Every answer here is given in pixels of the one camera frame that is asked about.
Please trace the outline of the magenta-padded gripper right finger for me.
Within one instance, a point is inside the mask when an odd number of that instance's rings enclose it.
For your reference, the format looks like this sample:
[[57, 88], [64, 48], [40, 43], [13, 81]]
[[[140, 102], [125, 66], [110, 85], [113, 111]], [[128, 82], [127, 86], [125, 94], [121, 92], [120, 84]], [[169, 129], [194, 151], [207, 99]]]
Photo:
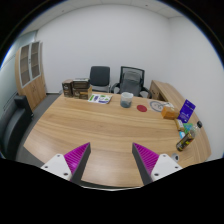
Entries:
[[137, 143], [132, 144], [132, 154], [144, 185], [182, 169], [177, 161], [169, 155], [157, 154]]

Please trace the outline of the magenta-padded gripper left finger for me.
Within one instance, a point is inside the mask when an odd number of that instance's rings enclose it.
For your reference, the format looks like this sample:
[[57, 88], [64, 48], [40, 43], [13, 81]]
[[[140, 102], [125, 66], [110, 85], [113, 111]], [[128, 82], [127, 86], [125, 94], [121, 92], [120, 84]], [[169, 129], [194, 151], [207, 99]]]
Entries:
[[90, 143], [85, 143], [65, 155], [56, 154], [42, 169], [70, 182], [80, 183], [90, 153]]

